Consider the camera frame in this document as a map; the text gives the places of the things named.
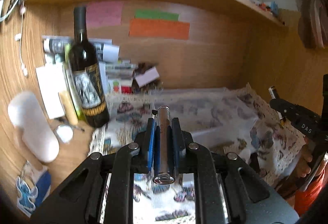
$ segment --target red sleeve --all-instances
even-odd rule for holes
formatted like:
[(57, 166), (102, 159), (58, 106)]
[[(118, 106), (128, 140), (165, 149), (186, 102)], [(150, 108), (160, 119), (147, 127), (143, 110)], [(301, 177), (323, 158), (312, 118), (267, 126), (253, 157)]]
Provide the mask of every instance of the red sleeve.
[(294, 209), (299, 216), (303, 215), (314, 202), (319, 192), (322, 189), (323, 179), (325, 177), (325, 170), (319, 175), (319, 177), (306, 189), (306, 191), (296, 191), (295, 193), (295, 206)]

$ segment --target screw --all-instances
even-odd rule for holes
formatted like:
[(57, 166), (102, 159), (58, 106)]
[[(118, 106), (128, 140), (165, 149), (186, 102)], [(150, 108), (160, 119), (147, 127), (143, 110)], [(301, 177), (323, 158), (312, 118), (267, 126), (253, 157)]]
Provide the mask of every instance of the screw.
[(188, 145), (188, 147), (189, 147), (190, 149), (192, 149), (192, 150), (196, 150), (196, 149), (198, 149), (199, 145), (196, 144), (196, 143), (190, 143), (190, 144)]
[(227, 157), (230, 159), (230, 160), (236, 160), (238, 158), (237, 154), (234, 153), (234, 152), (229, 152), (227, 153)]
[(129, 144), (129, 148), (132, 149), (132, 150), (135, 150), (139, 147), (139, 145), (137, 143), (131, 143)]
[(91, 158), (92, 160), (98, 160), (98, 159), (100, 158), (100, 153), (98, 153), (98, 152), (92, 153), (92, 154), (90, 155), (90, 158)]

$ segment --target dark glass bottle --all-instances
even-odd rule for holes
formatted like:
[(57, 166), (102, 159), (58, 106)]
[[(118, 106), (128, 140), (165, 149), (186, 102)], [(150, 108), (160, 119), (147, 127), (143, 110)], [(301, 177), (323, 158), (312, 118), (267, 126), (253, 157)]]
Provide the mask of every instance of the dark glass bottle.
[(99, 128), (109, 121), (109, 113), (96, 49), (87, 37), (86, 7), (74, 8), (74, 43), (68, 58), (87, 123)]

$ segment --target bottle label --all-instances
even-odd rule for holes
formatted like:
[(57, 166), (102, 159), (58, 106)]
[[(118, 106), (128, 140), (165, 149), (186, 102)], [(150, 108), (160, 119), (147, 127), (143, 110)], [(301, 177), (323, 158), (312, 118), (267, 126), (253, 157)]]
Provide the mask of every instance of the bottle label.
[(73, 72), (76, 91), (82, 102), (82, 111), (87, 116), (95, 116), (106, 108), (98, 64)]

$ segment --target orange paper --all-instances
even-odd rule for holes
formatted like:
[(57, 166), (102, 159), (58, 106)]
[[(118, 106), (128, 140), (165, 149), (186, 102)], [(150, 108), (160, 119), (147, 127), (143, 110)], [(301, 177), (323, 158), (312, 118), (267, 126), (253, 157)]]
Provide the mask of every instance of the orange paper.
[(130, 20), (129, 35), (187, 40), (189, 27), (188, 22), (136, 18)]

